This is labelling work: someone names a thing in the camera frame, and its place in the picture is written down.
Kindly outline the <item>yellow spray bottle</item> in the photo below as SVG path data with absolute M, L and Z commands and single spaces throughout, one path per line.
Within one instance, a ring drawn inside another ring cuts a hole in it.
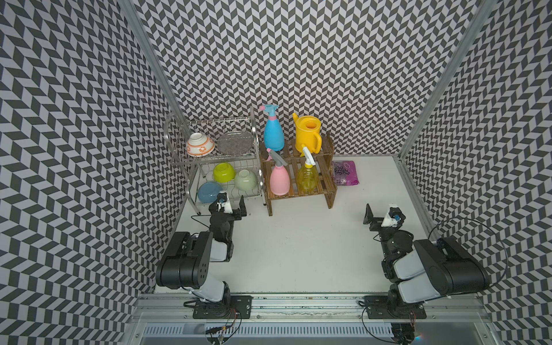
M 301 151 L 306 158 L 306 162 L 298 171 L 298 187 L 303 193 L 313 193 L 315 191 L 317 181 L 319 180 L 318 171 L 316 169 L 316 161 L 307 146 L 302 145 Z

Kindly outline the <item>blue spray bottle pink cap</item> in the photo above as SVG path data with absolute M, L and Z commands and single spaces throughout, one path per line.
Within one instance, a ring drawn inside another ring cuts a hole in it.
M 267 149 L 281 151 L 285 146 L 283 128 L 276 116 L 278 105 L 266 104 L 259 107 L 260 111 L 268 114 L 268 120 L 264 129 L 264 145 Z

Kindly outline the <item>yellow watering can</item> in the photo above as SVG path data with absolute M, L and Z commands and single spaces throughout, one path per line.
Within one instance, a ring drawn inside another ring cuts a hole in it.
M 303 147 L 307 147 L 311 154 L 319 154 L 322 146 L 321 121 L 314 116 L 299 116 L 293 113 L 296 128 L 295 148 L 303 157 Z

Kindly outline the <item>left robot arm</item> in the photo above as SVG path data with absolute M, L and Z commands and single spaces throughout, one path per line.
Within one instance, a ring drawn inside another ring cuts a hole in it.
M 157 285 L 171 290 L 184 289 L 197 297 L 205 307 L 231 309 L 231 294 L 227 283 L 208 273 L 209 265 L 231 260 L 234 243 L 234 223 L 247 215 L 243 200 L 238 208 L 222 200 L 209 206 L 207 231 L 191 234 L 176 232 L 169 241 L 155 272 Z

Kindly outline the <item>wooden slatted shelf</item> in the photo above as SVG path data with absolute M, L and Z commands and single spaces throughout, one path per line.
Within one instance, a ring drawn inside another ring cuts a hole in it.
M 318 172 L 316 185 L 312 192 L 301 191 L 296 183 L 296 176 L 299 170 L 304 167 L 306 158 L 301 157 L 299 151 L 295 148 L 296 140 L 294 138 L 285 141 L 285 147 L 280 151 L 280 156 L 287 162 L 286 166 L 277 169 L 275 161 L 269 159 L 268 151 L 263 140 L 260 142 L 260 162 L 263 178 L 264 204 L 267 207 L 269 216 L 273 215 L 272 202 L 290 198 L 301 198 L 306 196 L 323 195 L 326 199 L 328 209 L 333 207 L 337 187 L 333 178 L 332 160 L 334 158 L 334 142 L 330 133 L 322 135 L 322 146 L 319 154 L 313 154 L 316 162 L 315 168 Z M 277 179 L 273 175 L 277 171 L 285 169 L 290 179 L 290 190 L 285 195 L 276 195 L 273 192 L 271 182 Z

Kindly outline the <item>blue ceramic bowl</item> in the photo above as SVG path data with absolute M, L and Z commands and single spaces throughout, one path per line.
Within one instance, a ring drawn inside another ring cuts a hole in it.
M 213 181 L 203 183 L 198 191 L 197 198 L 203 204 L 211 204 L 217 200 L 218 195 L 223 191 L 222 186 Z

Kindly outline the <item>pale green ceramic bowl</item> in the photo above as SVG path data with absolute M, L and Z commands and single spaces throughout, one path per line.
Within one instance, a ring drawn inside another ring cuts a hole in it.
M 234 177 L 234 185 L 239 191 L 252 192 L 257 188 L 257 175 L 249 169 L 240 170 Z

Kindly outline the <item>lime green bowl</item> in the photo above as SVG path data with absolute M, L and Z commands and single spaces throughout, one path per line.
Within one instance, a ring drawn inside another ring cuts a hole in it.
M 221 162 L 215 166 L 213 171 L 213 177 L 217 183 L 228 183 L 234 180 L 235 175 L 234 167 L 228 162 Z

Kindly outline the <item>purple packet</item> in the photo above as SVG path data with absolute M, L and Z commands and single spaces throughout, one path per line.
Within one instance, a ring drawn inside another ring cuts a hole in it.
M 333 181 L 337 186 L 359 185 L 356 165 L 354 161 L 334 161 L 332 162 Z

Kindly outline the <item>metal dish rack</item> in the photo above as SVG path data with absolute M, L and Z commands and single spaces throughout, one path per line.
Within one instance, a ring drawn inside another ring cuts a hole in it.
M 196 158 L 187 153 L 186 141 L 193 132 L 201 132 L 215 142 L 214 150 L 208 155 Z M 220 137 L 232 133 L 246 133 L 251 136 L 251 147 L 244 153 L 233 152 L 227 155 L 219 146 Z M 205 205 L 198 197 L 198 189 L 203 183 L 214 180 L 214 170 L 220 163 L 227 162 L 237 173 L 249 170 L 257 177 L 257 185 L 250 190 L 241 191 L 234 181 L 222 183 L 222 188 L 228 194 L 228 199 L 237 202 L 243 198 L 263 198 L 262 164 L 260 159 L 260 127 L 256 111 L 251 107 L 247 115 L 234 117 L 208 118 L 194 121 L 181 120 L 170 113 L 166 116 L 162 127 L 162 138 L 168 148 L 170 163 L 176 167 L 185 179 L 185 203 L 191 205 L 193 211 L 201 215 L 200 208 Z

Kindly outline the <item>grey patterned plate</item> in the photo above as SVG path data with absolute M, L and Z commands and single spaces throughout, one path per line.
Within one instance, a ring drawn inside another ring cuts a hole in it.
M 246 131 L 228 132 L 220 136 L 217 142 L 218 151 L 222 155 L 245 155 L 253 146 L 252 134 Z

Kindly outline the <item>white orange patterned bowl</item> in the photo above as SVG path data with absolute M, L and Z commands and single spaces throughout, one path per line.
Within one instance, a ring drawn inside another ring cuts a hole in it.
M 205 157 L 214 151 L 215 142 L 202 132 L 195 132 L 186 142 L 186 152 L 194 158 Z

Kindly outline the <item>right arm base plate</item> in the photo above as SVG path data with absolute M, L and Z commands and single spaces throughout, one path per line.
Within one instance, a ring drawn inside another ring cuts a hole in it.
M 404 303 L 389 296 L 365 296 L 369 319 L 424 320 L 427 314 L 422 303 Z

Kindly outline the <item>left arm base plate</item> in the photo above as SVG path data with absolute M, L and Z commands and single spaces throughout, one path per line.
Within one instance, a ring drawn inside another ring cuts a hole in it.
M 220 302 L 203 302 L 198 300 L 193 308 L 194 319 L 249 319 L 253 297 L 232 295 Z

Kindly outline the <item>aluminium rail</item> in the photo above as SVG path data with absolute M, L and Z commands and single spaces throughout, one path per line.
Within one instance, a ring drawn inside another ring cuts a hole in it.
M 249 319 L 194 319 L 194 297 L 141 297 L 123 344 L 499 344 L 476 296 L 424 303 L 427 319 L 369 319 L 376 293 L 240 293 L 253 297 Z

